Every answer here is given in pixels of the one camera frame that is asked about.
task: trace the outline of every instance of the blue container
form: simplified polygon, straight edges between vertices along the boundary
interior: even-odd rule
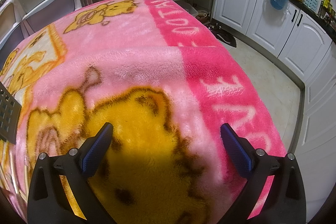
[[[288,3],[288,0],[270,0],[273,8],[277,10],[282,10]]]

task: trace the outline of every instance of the white cabinet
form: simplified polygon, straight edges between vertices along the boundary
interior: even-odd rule
[[[336,86],[304,115],[295,150],[305,188],[307,221],[317,213],[336,181]]]
[[[278,58],[306,83],[322,61],[330,44],[329,35],[301,11]]]
[[[215,19],[246,34],[257,0],[217,0]]]
[[[269,0],[257,0],[246,36],[278,57],[299,13],[300,9],[291,3],[284,14],[273,8]]]
[[[304,113],[336,85],[336,44],[332,43],[322,62],[308,79],[304,97]]]

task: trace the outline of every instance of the fleece blanket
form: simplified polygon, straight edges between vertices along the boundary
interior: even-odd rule
[[[225,122],[255,148],[286,153],[241,67],[172,0],[106,0],[68,14],[23,40],[0,80],[22,105],[16,145],[0,141],[0,186],[24,219],[39,153],[80,147],[105,122],[113,141],[88,182],[117,223],[216,223],[246,183],[225,152]]]

